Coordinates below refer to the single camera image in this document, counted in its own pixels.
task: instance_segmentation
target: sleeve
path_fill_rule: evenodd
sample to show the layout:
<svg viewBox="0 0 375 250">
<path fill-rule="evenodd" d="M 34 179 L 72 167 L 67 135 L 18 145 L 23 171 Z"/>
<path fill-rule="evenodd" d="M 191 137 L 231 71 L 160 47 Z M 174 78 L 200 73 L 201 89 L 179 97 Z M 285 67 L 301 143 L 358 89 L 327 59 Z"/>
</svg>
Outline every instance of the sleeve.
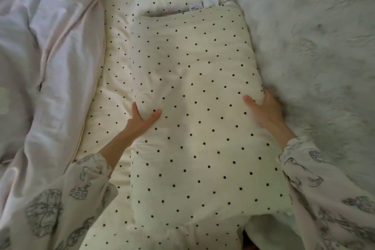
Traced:
<svg viewBox="0 0 375 250">
<path fill-rule="evenodd" d="M 110 172 L 99 153 L 71 164 L 0 230 L 5 233 L 4 249 L 79 249 L 89 228 L 118 194 L 108 180 Z"/>
<path fill-rule="evenodd" d="M 278 158 L 307 249 L 374 249 L 374 197 L 331 165 L 307 137 Z"/>
</svg>

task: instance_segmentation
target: person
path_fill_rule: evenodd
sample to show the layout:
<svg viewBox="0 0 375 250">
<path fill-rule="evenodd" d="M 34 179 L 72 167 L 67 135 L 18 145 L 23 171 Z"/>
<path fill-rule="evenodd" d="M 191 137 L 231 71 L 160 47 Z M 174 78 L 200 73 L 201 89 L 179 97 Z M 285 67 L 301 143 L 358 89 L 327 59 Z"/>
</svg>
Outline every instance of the person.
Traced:
<svg viewBox="0 0 375 250">
<path fill-rule="evenodd" d="M 337 167 L 330 165 L 307 137 L 284 123 L 282 107 L 265 90 L 257 104 L 243 98 L 255 118 L 284 150 L 277 158 L 289 181 L 297 225 L 306 250 L 375 249 L 375 203 Z M 88 229 L 117 196 L 109 182 L 124 150 L 162 114 L 143 120 L 132 105 L 132 119 L 99 153 L 71 164 L 0 230 L 0 250 L 76 250 Z"/>
</svg>

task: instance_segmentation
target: person's left hand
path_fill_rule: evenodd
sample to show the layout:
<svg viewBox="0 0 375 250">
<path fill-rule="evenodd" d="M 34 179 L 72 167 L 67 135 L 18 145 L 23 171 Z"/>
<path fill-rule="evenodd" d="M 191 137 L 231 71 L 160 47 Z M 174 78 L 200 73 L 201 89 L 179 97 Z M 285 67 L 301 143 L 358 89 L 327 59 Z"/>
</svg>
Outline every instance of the person's left hand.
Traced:
<svg viewBox="0 0 375 250">
<path fill-rule="evenodd" d="M 151 116 L 146 120 L 143 120 L 139 115 L 137 104 L 133 102 L 132 104 L 132 118 L 128 120 L 128 124 L 122 133 L 130 140 L 130 145 L 135 139 L 144 134 L 154 122 L 159 119 L 162 114 L 162 110 L 156 110 Z"/>
</svg>

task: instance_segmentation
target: fluffy rug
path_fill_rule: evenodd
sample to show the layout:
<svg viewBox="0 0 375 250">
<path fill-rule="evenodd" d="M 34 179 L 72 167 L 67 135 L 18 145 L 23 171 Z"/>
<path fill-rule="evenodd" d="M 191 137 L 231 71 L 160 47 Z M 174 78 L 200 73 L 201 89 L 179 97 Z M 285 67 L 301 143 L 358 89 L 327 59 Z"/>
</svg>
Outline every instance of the fluffy rug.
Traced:
<svg viewBox="0 0 375 250">
<path fill-rule="evenodd" d="M 375 0 L 236 1 L 287 123 L 375 194 Z"/>
</svg>

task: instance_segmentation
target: white fur rug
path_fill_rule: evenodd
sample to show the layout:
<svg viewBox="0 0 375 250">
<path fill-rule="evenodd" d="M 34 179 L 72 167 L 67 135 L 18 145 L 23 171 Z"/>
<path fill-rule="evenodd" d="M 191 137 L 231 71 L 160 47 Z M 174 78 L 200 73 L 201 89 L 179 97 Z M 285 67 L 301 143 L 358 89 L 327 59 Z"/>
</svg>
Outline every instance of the white fur rug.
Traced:
<svg viewBox="0 0 375 250">
<path fill-rule="evenodd" d="M 290 127 L 375 194 L 375 0 L 236 1 Z"/>
</svg>

